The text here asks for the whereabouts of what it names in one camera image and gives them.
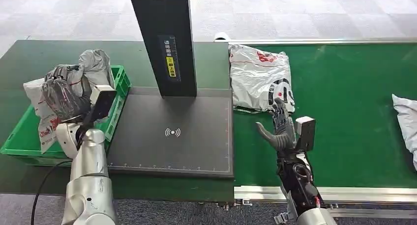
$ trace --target label sticker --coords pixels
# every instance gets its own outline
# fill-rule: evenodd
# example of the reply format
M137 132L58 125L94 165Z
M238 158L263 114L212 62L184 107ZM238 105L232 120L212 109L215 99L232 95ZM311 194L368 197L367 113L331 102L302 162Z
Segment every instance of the label sticker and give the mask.
M159 42L161 44L162 56L164 63L166 63L167 78L173 82L180 82L179 65L177 56L177 46L175 37L172 35L159 35Z

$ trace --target yellow label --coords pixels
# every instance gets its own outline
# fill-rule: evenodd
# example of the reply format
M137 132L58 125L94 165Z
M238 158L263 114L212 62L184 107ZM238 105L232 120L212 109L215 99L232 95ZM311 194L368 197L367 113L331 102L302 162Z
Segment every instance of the yellow label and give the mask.
M175 66L174 66L174 58L167 56L167 65L168 65L168 73L170 77L176 77L177 74L175 73Z

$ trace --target black pillar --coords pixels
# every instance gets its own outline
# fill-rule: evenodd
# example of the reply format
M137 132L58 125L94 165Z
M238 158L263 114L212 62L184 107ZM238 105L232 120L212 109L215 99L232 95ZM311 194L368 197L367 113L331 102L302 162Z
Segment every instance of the black pillar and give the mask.
M132 5L161 95L196 96L189 0L132 0Z

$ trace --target green work surface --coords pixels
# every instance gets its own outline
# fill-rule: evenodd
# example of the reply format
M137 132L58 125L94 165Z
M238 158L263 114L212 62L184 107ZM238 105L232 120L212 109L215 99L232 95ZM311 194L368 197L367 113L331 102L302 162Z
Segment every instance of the green work surface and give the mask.
M214 65L227 63L225 45L216 43L206 49L195 43L198 87L228 87L227 65ZM58 63L77 63L82 51L94 48L105 50L112 64L123 65L133 86L156 86L141 42L18 41L0 59L0 68L7 75L0 82L0 141L8 137L29 104L23 82L39 78ZM416 45L258 48L287 53L295 116L317 119L315 146L309 156L318 186L417 188L411 154L405 149L391 100L392 93L417 99ZM256 121L271 130L267 114L234 113L234 184L228 180L112 174L115 197L231 201L233 185L278 186L276 155L255 131ZM45 171L0 156L0 193L33 193ZM68 169L57 171L44 192L63 194L68 179Z
M43 77L57 64L77 64L87 49L103 49L111 64L123 65L133 86L156 86L142 42L118 41L17 41L0 59L0 142L7 139L30 104L22 84ZM195 43L199 88L229 88L227 44ZM27 166L0 155L0 193L35 193L48 167ZM44 193L65 194L69 168L54 172ZM170 178L111 174L115 198L233 201L233 180Z
M394 93L417 100L416 44L255 48L284 51L290 59L295 118L317 120L308 153L316 185L417 188L391 98ZM253 131L255 121L271 127L266 113L234 114L235 184L279 186L276 156Z

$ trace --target green plastic crate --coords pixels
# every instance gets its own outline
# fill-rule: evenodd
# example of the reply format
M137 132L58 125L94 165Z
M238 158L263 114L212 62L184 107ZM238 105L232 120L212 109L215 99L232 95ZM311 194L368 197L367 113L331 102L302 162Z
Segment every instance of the green plastic crate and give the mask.
M95 125L95 127L102 130L106 136L106 149L109 147L110 141L112 140L114 130L120 118L121 110L131 86L123 66L112 65L111 69L115 78L117 95L110 109L108 119L105 122L97 123ZM37 130L39 121L40 119L36 116L33 106L30 105L1 147L0 153L13 156L24 161L28 165L35 166L52 166L68 160L58 141L44 154L41 153Z

